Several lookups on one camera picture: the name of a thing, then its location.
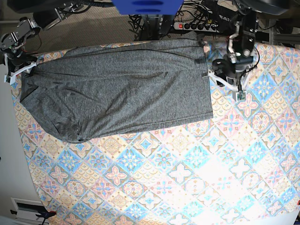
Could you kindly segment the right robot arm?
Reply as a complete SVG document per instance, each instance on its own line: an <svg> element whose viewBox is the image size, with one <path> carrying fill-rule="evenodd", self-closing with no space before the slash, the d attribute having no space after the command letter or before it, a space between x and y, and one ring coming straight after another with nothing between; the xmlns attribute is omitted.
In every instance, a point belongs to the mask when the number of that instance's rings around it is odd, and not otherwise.
<svg viewBox="0 0 300 225"><path fill-rule="evenodd" d="M32 13L32 18L22 17L14 31L0 38L0 52L9 72L37 61L31 53L25 52L27 39L38 36L41 30L50 29L70 15L90 9L78 0L8 0L7 6L16 13Z"/></svg>

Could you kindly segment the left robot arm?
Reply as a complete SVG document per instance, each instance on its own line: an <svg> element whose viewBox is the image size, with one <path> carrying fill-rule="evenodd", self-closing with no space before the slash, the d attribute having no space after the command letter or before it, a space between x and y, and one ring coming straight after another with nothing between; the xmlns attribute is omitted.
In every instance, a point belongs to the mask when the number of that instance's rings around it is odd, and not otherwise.
<svg viewBox="0 0 300 225"><path fill-rule="evenodd" d="M212 63L214 75L222 79L221 82L216 81L221 87L225 83L240 86L242 78L255 61L255 35L258 28L256 12L240 0L234 0L233 4L238 12L230 21L234 33L228 38L227 54Z"/></svg>

